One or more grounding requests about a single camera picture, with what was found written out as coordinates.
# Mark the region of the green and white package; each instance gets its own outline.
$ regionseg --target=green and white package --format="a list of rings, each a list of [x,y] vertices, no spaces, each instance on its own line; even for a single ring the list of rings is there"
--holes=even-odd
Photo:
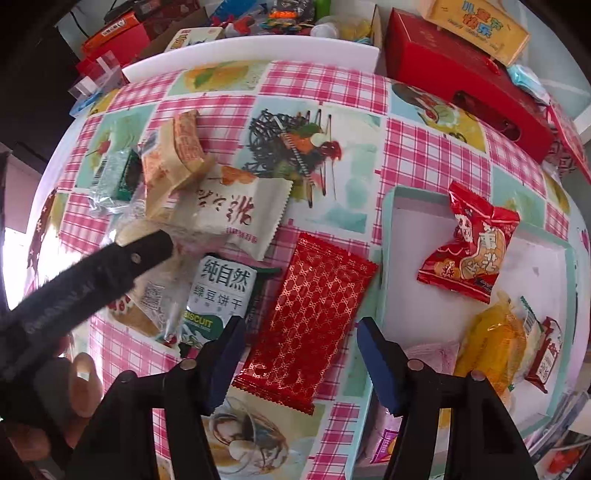
[[[217,339],[233,315],[244,318],[256,270],[206,255],[199,262],[183,314],[180,341],[201,348]]]

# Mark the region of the snack package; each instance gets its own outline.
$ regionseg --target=snack package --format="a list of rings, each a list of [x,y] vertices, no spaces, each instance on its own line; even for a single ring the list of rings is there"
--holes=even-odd
[[[515,305],[514,314],[518,320],[523,322],[523,330],[526,338],[525,353],[523,354],[519,370],[515,374],[515,383],[518,380],[522,380],[524,375],[530,371],[535,354],[538,351],[538,346],[544,335],[544,328],[535,317],[530,304],[527,303],[527,300],[523,297],[519,297],[519,301],[517,302],[517,305]]]
[[[531,365],[531,369],[525,376],[525,379],[538,387],[542,392],[548,393],[545,385],[550,378],[554,364],[562,349],[562,331],[558,323],[550,317],[546,317],[543,326],[545,328],[544,342],[540,350],[538,350],[534,363]]]
[[[155,339],[160,334],[154,322],[127,295],[109,303],[107,309],[112,320],[133,328],[146,337]]]
[[[490,303],[519,213],[492,206],[455,180],[449,198],[458,223],[454,240],[425,260],[417,280]]]
[[[215,164],[197,189],[181,193],[168,223],[199,232],[229,233],[230,243],[260,261],[279,226],[292,184]]]
[[[117,244],[127,245],[161,228],[159,223],[143,218],[143,207],[143,200],[134,199],[130,208],[115,222],[113,240]],[[171,237],[174,243],[172,257],[136,278],[133,290],[128,292],[129,298],[160,332],[158,341],[167,344],[177,341],[199,260],[207,252],[223,247],[227,238],[226,235],[198,232],[193,232],[190,237]]]
[[[418,345],[404,351],[406,356],[417,358],[429,365],[437,373],[451,375],[456,363],[458,344],[455,342]],[[367,466],[375,463],[388,463],[396,438],[402,425],[402,417],[394,417],[387,408],[379,405],[376,412],[375,424],[369,434],[365,446],[365,454],[358,465]],[[435,453],[447,450],[447,435],[437,435]]]
[[[531,68],[514,63],[507,67],[507,73],[511,77],[513,84],[529,93],[536,102],[542,103],[543,105],[550,104],[550,95]]]
[[[313,0],[274,0],[269,18],[309,24],[314,21]]]
[[[142,164],[131,148],[105,153],[90,184],[88,201],[95,216],[119,213],[138,187]]]
[[[255,268],[206,255],[199,262],[181,323],[180,341],[201,348],[217,339],[233,315],[248,321],[266,279],[280,268]]]
[[[275,308],[233,385],[312,414],[318,385],[377,268],[301,233]]]
[[[214,163],[201,148],[196,119],[196,110],[181,113],[161,124],[142,145],[148,219],[158,217],[175,189],[204,177]]]
[[[501,397],[521,365],[527,341],[523,324],[511,312],[511,299],[503,291],[498,296],[493,306],[474,317],[453,374],[465,377],[479,370]]]
[[[589,160],[574,120],[552,97],[545,118],[554,134],[554,142],[544,160],[557,167],[560,178],[578,168],[587,182],[591,183]]]

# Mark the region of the qr code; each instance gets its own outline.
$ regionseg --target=qr code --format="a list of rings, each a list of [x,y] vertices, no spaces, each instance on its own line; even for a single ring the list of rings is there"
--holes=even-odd
[[[160,302],[162,301],[162,293],[164,287],[148,282],[142,296],[141,304],[148,307],[150,310],[158,311]]]

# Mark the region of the yellow box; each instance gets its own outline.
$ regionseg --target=yellow box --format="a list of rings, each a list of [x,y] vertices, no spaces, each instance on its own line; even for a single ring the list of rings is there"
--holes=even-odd
[[[455,33],[509,66],[530,34],[509,15],[485,0],[419,0],[425,20]]]

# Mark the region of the red patterned packet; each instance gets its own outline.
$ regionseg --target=red patterned packet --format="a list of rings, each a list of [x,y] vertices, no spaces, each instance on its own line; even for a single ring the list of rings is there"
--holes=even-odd
[[[235,387],[312,414],[312,400],[378,266],[301,233],[274,311]]]
[[[425,260],[417,280],[490,303],[519,213],[492,206],[456,181],[449,198],[457,219],[454,240]]]

